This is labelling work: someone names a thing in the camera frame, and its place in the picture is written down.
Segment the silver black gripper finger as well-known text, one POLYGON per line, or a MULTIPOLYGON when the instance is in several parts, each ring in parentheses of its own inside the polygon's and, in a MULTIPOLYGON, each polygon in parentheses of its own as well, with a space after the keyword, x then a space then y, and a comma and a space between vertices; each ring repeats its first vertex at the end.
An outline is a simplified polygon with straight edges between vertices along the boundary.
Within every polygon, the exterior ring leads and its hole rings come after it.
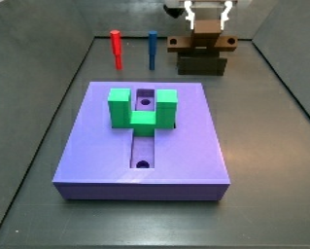
POLYGON ((189 22, 189 28, 191 30, 193 30, 193 27, 195 27, 195 13, 192 11, 192 1, 191 0, 184 0, 183 2, 183 7, 184 7, 184 10, 185 10, 185 17, 184 19, 189 22))
POLYGON ((230 14, 230 11, 232 9, 232 6, 234 6, 234 3, 231 0, 225 0, 224 1, 224 8, 223 8, 223 11, 220 13, 220 30, 223 31, 224 30, 224 24, 225 22, 228 21, 228 14, 230 14))

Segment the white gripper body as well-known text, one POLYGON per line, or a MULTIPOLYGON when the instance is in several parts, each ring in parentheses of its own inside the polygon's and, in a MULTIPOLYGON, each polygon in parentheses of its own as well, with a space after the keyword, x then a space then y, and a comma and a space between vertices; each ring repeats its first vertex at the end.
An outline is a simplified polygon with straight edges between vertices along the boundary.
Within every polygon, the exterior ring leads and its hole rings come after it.
POLYGON ((234 6, 247 7, 252 0, 177 0, 179 5, 189 1, 192 8, 216 8, 224 7, 225 2, 231 2, 234 6))

